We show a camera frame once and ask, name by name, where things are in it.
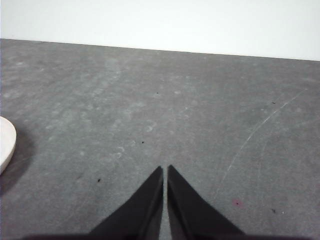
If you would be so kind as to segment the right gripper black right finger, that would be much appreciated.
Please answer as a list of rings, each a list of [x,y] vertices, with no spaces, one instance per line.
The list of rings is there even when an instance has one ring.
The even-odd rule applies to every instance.
[[[245,234],[207,203],[173,165],[167,168],[167,206],[186,236]]]

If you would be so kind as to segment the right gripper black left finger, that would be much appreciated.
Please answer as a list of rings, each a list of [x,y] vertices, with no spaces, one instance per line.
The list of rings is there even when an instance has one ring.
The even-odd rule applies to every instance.
[[[91,236],[158,236],[161,229],[164,171],[157,167],[134,194],[98,224]]]

